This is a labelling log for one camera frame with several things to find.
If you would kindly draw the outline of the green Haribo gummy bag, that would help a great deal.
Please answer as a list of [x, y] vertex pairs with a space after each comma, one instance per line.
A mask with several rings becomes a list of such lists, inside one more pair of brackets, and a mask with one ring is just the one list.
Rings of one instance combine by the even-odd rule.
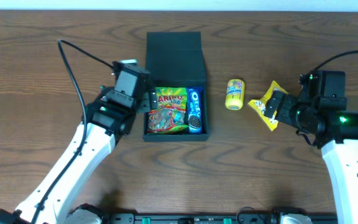
[[148, 134], [173, 134], [188, 128], [185, 124], [186, 88], [157, 87], [157, 108], [149, 112]]

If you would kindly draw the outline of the blue Oreo cookie pack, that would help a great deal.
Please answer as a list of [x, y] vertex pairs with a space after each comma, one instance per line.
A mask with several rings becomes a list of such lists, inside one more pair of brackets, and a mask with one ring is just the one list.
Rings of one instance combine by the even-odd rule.
[[187, 120], [190, 134], [202, 133], [202, 110], [201, 110], [201, 92], [202, 88], [198, 86], [189, 87], [187, 91]]

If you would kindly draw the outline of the yellow Hacks candy bag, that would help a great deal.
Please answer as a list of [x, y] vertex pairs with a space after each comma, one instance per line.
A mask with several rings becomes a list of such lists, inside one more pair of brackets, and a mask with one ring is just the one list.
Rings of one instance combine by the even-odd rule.
[[283, 93], [287, 93], [276, 81], [272, 81], [269, 89], [265, 92], [263, 97], [259, 100], [250, 100], [248, 105], [259, 115], [261, 120], [267, 125], [269, 130], [274, 131], [278, 126], [278, 121], [274, 118], [268, 118], [265, 116], [265, 110], [267, 101], [272, 97], [275, 90]]

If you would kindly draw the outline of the yellow Mentos bottle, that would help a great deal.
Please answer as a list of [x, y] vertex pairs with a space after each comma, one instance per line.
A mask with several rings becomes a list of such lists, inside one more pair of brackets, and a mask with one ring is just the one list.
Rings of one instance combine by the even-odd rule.
[[227, 83], [225, 106], [229, 110], [240, 110], [244, 106], [245, 83], [231, 79]]

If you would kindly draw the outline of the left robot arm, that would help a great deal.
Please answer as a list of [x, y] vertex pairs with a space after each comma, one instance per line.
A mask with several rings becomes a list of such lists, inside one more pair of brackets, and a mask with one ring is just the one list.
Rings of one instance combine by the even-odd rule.
[[0, 223], [64, 223], [95, 168], [130, 133], [137, 112], [156, 106], [150, 72], [126, 65], [115, 86], [86, 106], [69, 146], [41, 184], [13, 212], [0, 209]]

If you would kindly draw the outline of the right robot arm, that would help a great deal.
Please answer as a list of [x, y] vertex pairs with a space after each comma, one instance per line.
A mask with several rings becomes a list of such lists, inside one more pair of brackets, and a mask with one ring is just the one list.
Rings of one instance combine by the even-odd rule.
[[346, 74], [312, 70], [301, 75], [298, 96], [274, 90], [264, 115], [314, 141], [329, 172], [339, 223], [358, 223], [358, 113], [347, 111]]

